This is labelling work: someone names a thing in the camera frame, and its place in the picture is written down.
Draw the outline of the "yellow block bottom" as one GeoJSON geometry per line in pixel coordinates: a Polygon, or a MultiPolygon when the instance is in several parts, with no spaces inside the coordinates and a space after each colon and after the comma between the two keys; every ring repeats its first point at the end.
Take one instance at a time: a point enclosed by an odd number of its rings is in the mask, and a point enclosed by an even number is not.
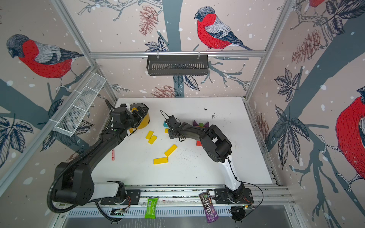
{"type": "Polygon", "coordinates": [[[156,158],[153,160],[154,165],[164,164],[168,162],[169,162],[168,157],[156,158]]]}

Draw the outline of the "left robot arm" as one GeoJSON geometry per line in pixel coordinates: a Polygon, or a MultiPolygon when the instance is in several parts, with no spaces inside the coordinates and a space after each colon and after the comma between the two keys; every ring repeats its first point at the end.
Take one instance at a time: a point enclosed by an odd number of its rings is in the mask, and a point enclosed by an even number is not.
{"type": "Polygon", "coordinates": [[[47,193],[47,206],[51,212],[65,213],[104,198],[126,198],[122,182],[94,182],[92,172],[109,152],[132,135],[131,129],[137,130],[147,118],[149,108],[143,103],[119,107],[113,107],[109,101],[106,104],[110,116],[98,141],[76,159],[56,167],[54,181],[47,193]]]}

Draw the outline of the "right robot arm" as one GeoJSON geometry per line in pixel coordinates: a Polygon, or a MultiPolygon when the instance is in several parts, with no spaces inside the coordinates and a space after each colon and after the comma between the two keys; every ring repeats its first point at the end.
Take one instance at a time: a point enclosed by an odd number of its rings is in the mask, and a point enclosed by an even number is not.
{"type": "Polygon", "coordinates": [[[216,125],[210,127],[193,126],[188,123],[172,123],[166,121],[170,139],[179,141],[194,139],[199,141],[208,157],[221,164],[221,172],[225,180],[227,198],[232,203],[239,203],[244,198],[245,185],[238,180],[232,164],[232,143],[216,125]]]}

